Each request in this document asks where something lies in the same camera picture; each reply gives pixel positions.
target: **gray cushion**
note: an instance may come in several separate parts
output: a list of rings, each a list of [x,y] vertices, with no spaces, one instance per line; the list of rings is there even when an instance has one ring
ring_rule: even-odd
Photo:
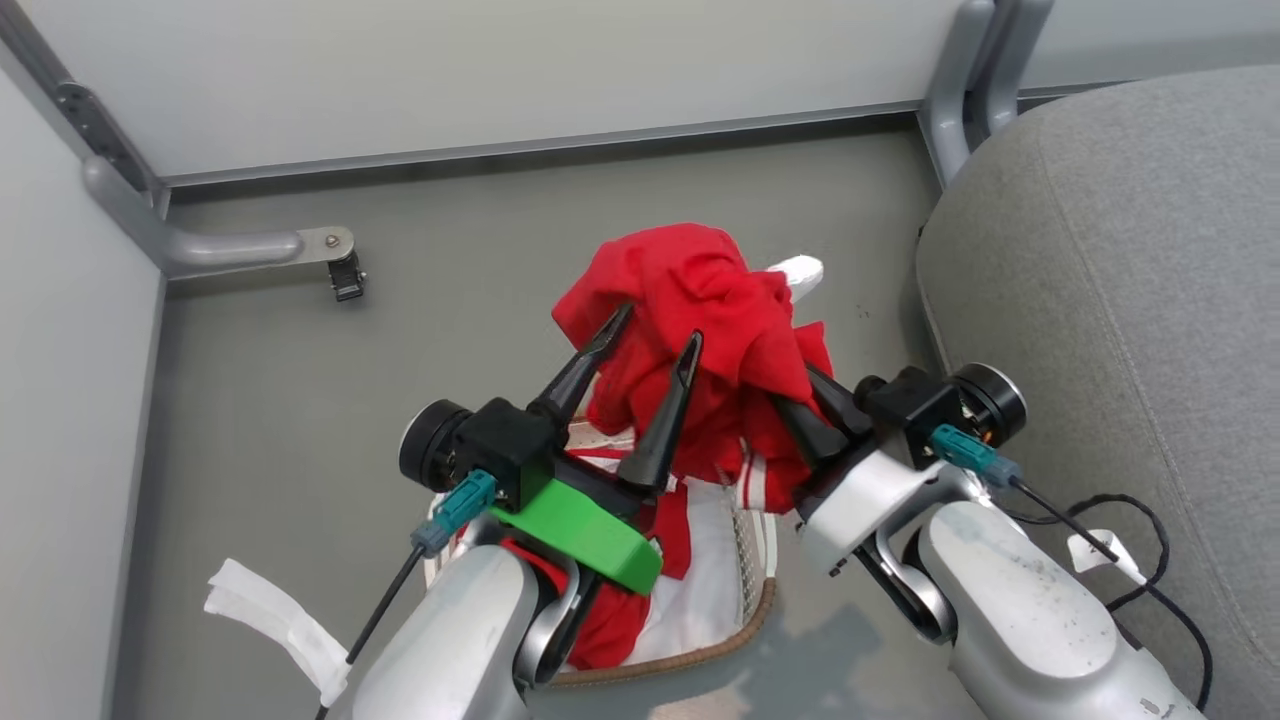
[[[1215,653],[1210,717],[1280,706],[1277,238],[1280,68],[1244,68],[1028,113],[961,169],[916,264],[943,363],[988,363],[1025,393],[1009,452],[1028,480],[1062,506],[1126,492],[1164,519],[1161,588]],[[1085,518],[1155,568],[1137,511]],[[1038,536],[1059,557],[1064,537]],[[1179,623],[1151,598],[1117,615],[1194,700]]]

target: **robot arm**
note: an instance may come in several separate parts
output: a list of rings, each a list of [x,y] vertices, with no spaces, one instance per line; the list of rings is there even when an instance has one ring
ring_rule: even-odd
[[[614,477],[564,454],[562,430],[625,323],[611,320],[527,410],[494,401],[472,415],[442,401],[410,425],[407,475],[445,492],[463,473],[492,473],[494,506],[468,525],[463,552],[357,689],[356,720],[524,720],[524,691],[558,671],[593,588],[609,578],[646,592],[660,562],[621,566],[599,551],[643,543],[637,524],[664,487],[700,337],[677,363],[654,428]],[[810,380],[823,418],[776,402],[812,469],[796,493],[805,553],[832,577],[858,560],[923,637],[954,643],[952,670],[989,717],[1202,717],[1147,651],[1120,637],[1102,603],[995,507],[987,483],[941,459],[938,428],[991,447],[1021,428],[1025,405],[1007,378],[970,365],[941,380],[908,368],[854,392],[813,369]],[[938,506],[896,555],[890,538]],[[616,523],[608,539],[564,533],[605,519]],[[499,547],[504,537],[564,569],[568,589],[556,593]],[[440,648],[457,653],[443,670],[429,662]]]
[[[952,671],[992,720],[1203,717],[996,509],[986,483],[937,460],[929,438],[941,424],[992,445],[1020,429],[1025,405],[1007,378],[980,365],[945,380],[908,369],[891,383],[868,378],[847,404],[867,411],[873,439],[846,432],[849,446],[817,464],[812,495],[797,498],[800,542],[818,568],[835,577],[858,559],[922,637],[954,644]],[[836,427],[865,425],[847,407],[823,410]],[[787,427],[799,436],[806,425]],[[897,557],[890,538],[934,507]]]

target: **gray floor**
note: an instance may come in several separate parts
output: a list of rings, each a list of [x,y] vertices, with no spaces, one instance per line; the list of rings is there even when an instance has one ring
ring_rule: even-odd
[[[346,224],[370,286],[344,305],[316,269],[173,288],[114,716],[310,717],[316,692],[279,647],[201,612],[206,579],[236,557],[352,642],[428,501],[396,470],[404,421],[439,397],[536,392],[570,351],[549,309],[602,241],[696,220],[756,266],[817,255],[827,279],[797,320],[828,322],[841,378],[931,363],[910,268],[936,193],[918,133],[901,129],[174,208],[205,231]],[[531,706],[543,719],[980,717],[945,652],[861,573],[828,579],[785,542],[780,578],[778,610],[737,657]],[[388,626],[421,592],[402,593]]]

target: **black wire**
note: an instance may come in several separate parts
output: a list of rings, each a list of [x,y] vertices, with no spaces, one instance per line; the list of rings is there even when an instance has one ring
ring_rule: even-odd
[[[356,638],[356,644],[351,646],[351,652],[347,653],[347,665],[356,664],[356,657],[360,656],[360,651],[365,650],[365,643],[367,643],[369,638],[372,637],[374,628],[383,621],[383,615],[387,615],[387,609],[390,607],[392,601],[396,600],[396,593],[399,592],[404,580],[408,579],[410,573],[413,571],[413,568],[417,565],[417,561],[422,559],[424,553],[426,553],[425,547],[420,544],[413,546],[413,552],[408,553],[408,560],[401,565],[401,570],[396,574],[396,579],[387,587],[387,592],[383,593],[383,598],[378,601],[378,607],[374,607],[374,614],[369,616],[369,620],[365,623],[365,628],[360,630],[360,637]],[[321,705],[320,708],[316,710],[315,720],[324,720],[326,715],[329,715],[329,708]]]
[[[1174,618],[1178,618],[1183,625],[1187,625],[1187,632],[1196,638],[1196,644],[1201,650],[1201,662],[1203,662],[1204,666],[1204,670],[1201,674],[1201,692],[1196,698],[1196,710],[1204,712],[1204,706],[1208,705],[1208,691],[1213,685],[1213,653],[1208,648],[1208,641],[1204,639],[1204,633],[1201,632],[1196,621],[1192,620],[1176,602],[1170,600],[1165,593],[1160,592],[1158,588],[1149,587],[1151,583],[1147,583],[1147,593],[1169,609],[1169,611],[1174,614]]]
[[[1107,560],[1110,560],[1112,562],[1119,562],[1120,561],[1120,556],[1119,555],[1116,555],[1115,552],[1112,552],[1110,547],[1107,547],[1106,544],[1102,543],[1102,541],[1100,541],[1098,538],[1093,537],[1093,533],[1091,533],[1089,530],[1085,530],[1084,525],[1082,525],[1082,524],[1079,524],[1079,523],[1075,521],[1075,518],[1071,518],[1070,515],[1064,514],[1061,510],[1059,510],[1057,507],[1055,507],[1052,502],[1050,502],[1048,500],[1041,497],[1041,495],[1038,492],[1033,491],[1030,488],[1030,486],[1028,486],[1027,483],[1024,483],[1021,478],[1014,478],[1012,480],[1010,480],[1009,484],[1014,486],[1015,488],[1018,488],[1019,491],[1021,491],[1023,495],[1025,495],[1027,497],[1032,498],[1036,502],[1036,505],[1039,505],[1044,510],[1048,510],[1050,515],[1053,515],[1055,518],[1057,518],[1059,520],[1061,520],[1062,524],[1065,524],[1068,528],[1071,528],[1073,530],[1075,530],[1075,534],[1078,534],[1082,538],[1084,538],[1085,542],[1088,542],[1089,544],[1092,544],[1094,547],[1094,550],[1097,550],[1098,552],[1102,553],[1103,557],[1106,557]]]
[[[1023,488],[1019,488],[1019,489],[1023,489],[1023,492],[1027,492],[1025,486]],[[1037,500],[1036,497],[1030,496],[1029,493],[1028,493],[1028,497],[1032,497],[1032,500]],[[1037,500],[1037,502],[1041,506],[1046,506],[1047,501],[1046,502],[1041,502],[1039,500]],[[1055,512],[1055,515],[1051,515],[1051,516],[1047,516],[1047,518],[1034,518],[1034,516],[1030,516],[1030,515],[1024,515],[1021,512],[1010,511],[1010,510],[1006,510],[1004,507],[1001,507],[1000,510],[1002,512],[1005,512],[1006,515],[1009,515],[1010,518],[1012,518],[1014,520],[1018,520],[1019,523],[1027,523],[1029,525],[1055,525],[1055,524],[1062,521],[1061,516],[1074,518],[1074,516],[1079,515],[1080,512],[1084,512],[1085,510],[1089,510],[1092,507],[1097,507],[1098,505],[1103,505],[1103,503],[1107,503],[1107,502],[1124,502],[1124,503],[1128,503],[1128,505],[1132,505],[1132,506],[1137,507],[1143,515],[1146,515],[1151,520],[1151,527],[1152,527],[1152,529],[1156,530],[1156,538],[1160,541],[1160,560],[1156,562],[1156,571],[1152,573],[1151,578],[1147,580],[1146,584],[1143,584],[1143,585],[1140,585],[1138,588],[1134,588],[1133,591],[1129,591],[1128,593],[1125,593],[1125,594],[1123,594],[1123,596],[1112,600],[1111,602],[1108,602],[1107,606],[1106,606],[1107,611],[1108,612],[1115,612],[1116,610],[1120,610],[1121,607],[1124,607],[1125,605],[1128,605],[1133,600],[1135,600],[1138,597],[1142,597],[1143,593],[1148,593],[1148,594],[1151,594],[1151,597],[1156,598],[1156,601],[1158,601],[1161,605],[1164,605],[1165,609],[1167,609],[1174,615],[1174,618],[1176,618],[1187,628],[1187,632],[1189,632],[1192,634],[1192,638],[1196,641],[1196,646],[1201,651],[1201,661],[1203,664],[1203,673],[1201,674],[1199,696],[1196,698],[1196,708],[1199,710],[1201,712],[1203,712],[1204,711],[1204,706],[1208,705],[1208,693],[1210,693],[1210,689],[1213,685],[1213,653],[1210,650],[1208,641],[1204,638],[1204,633],[1201,632],[1199,625],[1197,625],[1196,621],[1192,620],[1190,616],[1187,615],[1187,612],[1181,607],[1179,607],[1176,602],[1174,602],[1169,596],[1166,596],[1165,593],[1160,592],[1155,587],[1156,583],[1160,582],[1160,579],[1165,577],[1165,571],[1169,570],[1169,552],[1170,552],[1169,548],[1170,548],[1170,543],[1169,543],[1169,533],[1165,530],[1165,524],[1160,520],[1160,518],[1156,515],[1156,512],[1151,507],[1148,507],[1140,500],[1138,500],[1138,498],[1135,498],[1133,496],[1129,496],[1129,495],[1123,495],[1123,493],[1116,493],[1116,495],[1100,493],[1100,495],[1096,495],[1096,496],[1093,496],[1093,497],[1091,497],[1088,500],[1076,502],[1075,505],[1073,505],[1071,507],[1069,507],[1066,510],[1066,512],[1057,514],[1056,510],[1053,510],[1051,507],[1046,507],[1047,510],[1050,510],[1050,512]],[[1089,537],[1092,537],[1092,534],[1089,534],[1089,533],[1085,532],[1085,534],[1082,534],[1082,537],[1085,537],[1085,539],[1089,539]]]
[[[1115,612],[1116,610],[1120,610],[1132,601],[1142,597],[1142,593],[1147,592],[1147,588],[1149,585],[1158,583],[1160,579],[1165,577],[1165,571],[1169,570],[1170,542],[1169,542],[1169,533],[1165,532],[1165,524],[1160,521],[1160,516],[1156,515],[1156,511],[1148,507],[1146,502],[1138,500],[1137,497],[1133,497],[1132,495],[1098,493],[1088,500],[1082,500],[1080,502],[1076,502],[1075,505],[1068,507],[1064,515],[1075,518],[1076,515],[1087,510],[1092,510],[1100,505],[1106,505],[1107,502],[1124,502],[1126,505],[1137,507],[1143,515],[1147,516],[1148,520],[1151,520],[1151,527],[1153,530],[1156,530],[1156,539],[1160,541],[1160,560],[1156,561],[1156,571],[1152,573],[1151,578],[1147,579],[1147,584],[1139,585],[1108,602],[1107,611]],[[997,507],[1000,507],[1000,511],[1004,512],[1005,515],[1009,515],[1014,520],[1018,520],[1019,523],[1024,523],[1027,525],[1056,525],[1061,521],[1053,515],[1048,515],[1044,518],[1036,518],[1032,515],[1024,515],[1021,512],[998,505]]]

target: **gray metal bar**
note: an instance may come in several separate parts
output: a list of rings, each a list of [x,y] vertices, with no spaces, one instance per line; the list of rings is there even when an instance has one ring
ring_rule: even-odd
[[[964,94],[995,12],[992,0],[968,0],[960,5],[916,115],[942,187],[969,159],[969,141],[964,136]]]
[[[0,0],[0,42],[13,50],[45,95],[52,97],[60,83],[72,79],[54,49],[45,42],[36,26],[31,24],[31,18],[18,5],[18,0]]]
[[[627,145],[635,142],[654,142],[662,140],[673,140],[681,137],[716,136],[716,135],[753,131],[753,129],[805,126],[810,123],[826,123],[832,120],[850,120],[856,118],[890,115],[896,113],[914,113],[918,108],[919,108],[918,101],[902,100],[897,102],[881,102],[876,105],[836,108],[832,110],[809,110],[803,113],[788,113],[782,115],[767,115],[763,118],[713,120],[707,123],[691,123],[685,126],[641,128],[634,131],[616,131],[616,132],[603,132],[595,135],[553,137],[544,140],[520,140],[520,141],[497,142],[489,145],[440,147],[436,150],[410,150],[406,152],[360,155],[355,158],[303,160],[301,163],[287,163],[282,165],[260,165],[253,168],[234,168],[228,170],[183,173],[178,176],[165,176],[161,179],[168,187],[193,187],[204,184],[237,183],[244,181],[283,178],[291,176],[335,173],[343,170],[360,170],[370,168],[394,168],[398,165],[417,165],[425,163],[440,163],[449,160],[495,158],[502,155],[518,155],[524,152],[576,150],[581,147],[608,147],[608,146]]]
[[[1018,86],[1052,9],[1053,0],[996,0],[991,51],[977,68],[970,97],[973,119],[986,137],[1018,117]]]
[[[234,270],[329,263],[356,247],[340,227],[211,236],[165,224],[120,173],[102,158],[84,160],[84,187],[97,204],[170,279],[216,275]]]
[[[0,10],[0,22],[6,22],[8,19],[9,18],[3,14],[3,10]],[[67,122],[67,118],[63,117],[61,111],[58,109],[58,104],[54,102],[52,97],[50,97],[47,92],[45,92],[45,88],[40,85],[40,82],[32,77],[31,70],[27,69],[27,67],[18,58],[17,53],[13,51],[13,47],[8,44],[5,37],[0,37],[0,73],[9,76],[9,79],[18,86],[22,95],[28,102],[31,102],[31,106],[40,113],[40,117],[45,118],[49,127],[58,133],[58,137],[63,138],[63,142],[67,143],[67,147],[70,147],[72,152],[74,152],[77,158],[83,160],[93,154],[93,151],[90,150],[88,143],[84,142],[84,138],[81,137],[79,133],[76,132],[76,128],[73,128],[70,123]]]

